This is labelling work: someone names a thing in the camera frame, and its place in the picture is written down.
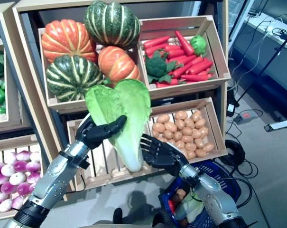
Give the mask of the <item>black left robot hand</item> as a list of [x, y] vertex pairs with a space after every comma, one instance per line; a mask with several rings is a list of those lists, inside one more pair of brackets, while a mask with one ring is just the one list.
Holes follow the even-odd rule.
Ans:
[[111, 123], [96, 125], [91, 115], [87, 114], [78, 126], [75, 139], [84, 143], [89, 149], [95, 149], [103, 140], [119, 133], [123, 129], [126, 121], [127, 117], [121, 115]]

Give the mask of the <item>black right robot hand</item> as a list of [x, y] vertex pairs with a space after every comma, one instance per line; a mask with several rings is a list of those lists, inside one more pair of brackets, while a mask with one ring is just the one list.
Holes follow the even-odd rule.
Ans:
[[143, 159], [149, 166], [164, 169], [172, 176], [178, 177], [182, 167], [189, 164], [178, 149], [148, 134], [142, 135], [140, 147]]

